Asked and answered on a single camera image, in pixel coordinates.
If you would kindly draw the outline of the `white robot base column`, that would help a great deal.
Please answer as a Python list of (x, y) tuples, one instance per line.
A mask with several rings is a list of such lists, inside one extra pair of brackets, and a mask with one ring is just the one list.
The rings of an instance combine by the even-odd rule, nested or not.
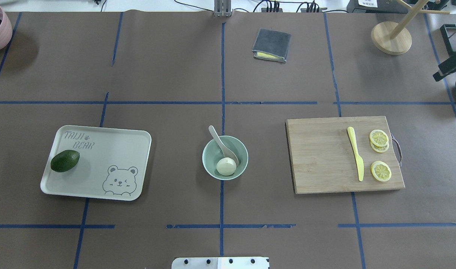
[(269, 269), (269, 257), (178, 257), (172, 269)]

